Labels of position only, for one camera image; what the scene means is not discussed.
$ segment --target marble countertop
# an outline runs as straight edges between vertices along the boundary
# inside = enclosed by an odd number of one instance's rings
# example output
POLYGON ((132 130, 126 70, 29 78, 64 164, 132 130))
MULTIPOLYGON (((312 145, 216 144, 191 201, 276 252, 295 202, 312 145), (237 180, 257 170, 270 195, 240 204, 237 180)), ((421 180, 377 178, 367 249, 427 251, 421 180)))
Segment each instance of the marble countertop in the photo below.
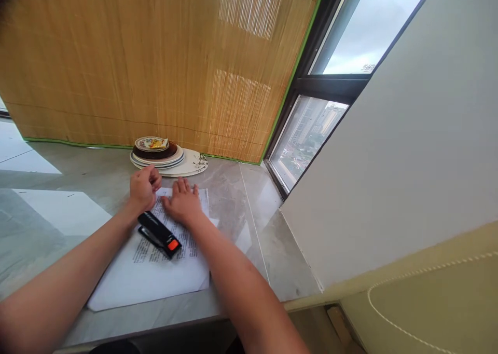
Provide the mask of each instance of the marble countertop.
MULTIPOLYGON (((50 202, 50 191, 83 192, 114 215, 128 196, 136 169, 127 149, 24 143, 10 122, 0 122, 0 298, 43 271, 88 233, 55 228, 25 190, 50 202)), ((208 169, 189 178, 207 188, 210 217, 268 280, 281 301, 320 293, 278 208, 282 201, 262 166, 209 158, 208 169)), ((171 187, 173 179, 162 179, 171 187)), ((207 290, 106 311, 83 309, 63 344, 109 341, 168 326, 223 317, 213 283, 207 290)))

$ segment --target window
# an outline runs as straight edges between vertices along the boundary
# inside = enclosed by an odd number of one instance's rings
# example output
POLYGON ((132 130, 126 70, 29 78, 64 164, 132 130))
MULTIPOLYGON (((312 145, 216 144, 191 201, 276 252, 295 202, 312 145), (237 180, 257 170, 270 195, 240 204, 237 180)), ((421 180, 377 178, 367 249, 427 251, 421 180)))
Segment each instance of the window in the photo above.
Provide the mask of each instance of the window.
POLYGON ((322 0, 265 162, 284 198, 424 0, 322 0))
POLYGON ((348 105, 339 102, 299 96, 271 156, 287 190, 296 184, 347 108, 348 105))
POLYGON ((344 0, 311 74, 370 74, 420 0, 344 0))

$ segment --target person's left hand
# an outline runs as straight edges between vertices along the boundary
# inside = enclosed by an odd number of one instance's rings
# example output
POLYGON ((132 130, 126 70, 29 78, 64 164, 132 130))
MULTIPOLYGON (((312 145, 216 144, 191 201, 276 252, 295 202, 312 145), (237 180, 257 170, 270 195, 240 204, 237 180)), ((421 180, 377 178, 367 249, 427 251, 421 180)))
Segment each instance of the person's left hand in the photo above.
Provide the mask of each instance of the person's left hand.
POLYGON ((161 187, 161 175, 154 165, 137 171, 130 178, 128 204, 138 214, 152 209, 156 203, 156 192, 161 187))

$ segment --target green tape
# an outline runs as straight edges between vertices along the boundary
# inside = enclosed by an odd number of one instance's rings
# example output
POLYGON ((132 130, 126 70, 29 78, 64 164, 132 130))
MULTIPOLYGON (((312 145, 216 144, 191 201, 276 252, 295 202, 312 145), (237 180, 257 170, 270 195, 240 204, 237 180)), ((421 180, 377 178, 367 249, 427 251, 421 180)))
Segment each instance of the green tape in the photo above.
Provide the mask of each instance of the green tape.
POLYGON ((294 63, 294 68, 292 69, 292 74, 290 75, 289 83, 287 84, 287 89, 285 89, 285 95, 282 99, 282 103, 280 104, 279 112, 276 114, 276 118, 275 118, 275 121, 273 122, 273 126, 271 127, 270 136, 268 137, 268 141, 266 142, 266 146, 265 146, 265 149, 263 150, 263 154, 261 154, 261 160, 259 161, 259 164, 261 164, 261 162, 263 161, 265 154, 266 154, 266 151, 268 150, 268 146, 270 145, 270 140, 272 139, 273 133, 275 132, 276 123, 278 122, 278 120, 280 118, 280 114, 281 114, 282 109, 284 107, 285 100, 287 99, 287 94, 289 93, 289 89, 291 88, 292 80, 294 79, 294 75, 296 74, 297 65, 299 64, 299 61, 301 60, 302 52, 304 51, 305 45, 308 42, 308 37, 310 36, 311 26, 313 25, 313 22, 315 21, 316 13, 318 12, 318 7, 320 6, 321 2, 322 2, 322 0, 316 0, 315 9, 313 11, 313 15, 311 16, 311 20, 310 20, 310 24, 308 25, 308 29, 306 30, 305 39, 303 40, 303 42, 301 44, 301 49, 299 50, 299 54, 297 55, 296 62, 294 63))
MULTIPOLYGON (((57 139, 42 139, 42 138, 23 138, 24 141, 41 141, 41 142, 53 142, 53 143, 58 143, 58 144, 65 144, 65 145, 70 145, 70 146, 81 146, 81 147, 101 147, 101 148, 114 148, 114 149, 133 149, 133 146, 128 146, 128 145, 100 145, 100 144, 81 144, 81 143, 75 143, 72 141, 66 141, 66 140, 57 140, 57 139)), ((208 154, 208 153, 201 153, 202 155, 205 155, 207 157, 213 157, 213 158, 221 158, 221 159, 228 159, 232 160, 235 162, 241 162, 245 164, 250 164, 250 165, 260 165, 261 163, 258 162, 249 162, 245 161, 242 159, 235 159, 235 158, 229 158, 229 157, 223 157, 223 156, 217 156, 214 154, 208 154)))
POLYGON ((133 146, 128 145, 100 145, 100 144, 80 144, 72 141, 57 140, 57 139, 43 139, 43 138, 25 138, 24 141, 42 141, 42 142, 55 142, 59 144, 66 144, 71 146, 83 146, 83 147, 103 147, 103 148, 114 148, 114 149, 133 149, 133 146))

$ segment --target white wall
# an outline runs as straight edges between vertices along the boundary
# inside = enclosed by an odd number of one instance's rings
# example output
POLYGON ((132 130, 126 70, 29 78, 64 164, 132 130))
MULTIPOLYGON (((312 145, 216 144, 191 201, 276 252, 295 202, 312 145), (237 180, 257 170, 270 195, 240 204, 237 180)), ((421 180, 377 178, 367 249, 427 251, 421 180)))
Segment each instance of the white wall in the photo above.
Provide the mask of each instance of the white wall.
POLYGON ((498 3, 427 0, 282 207, 323 287, 498 218, 498 3))

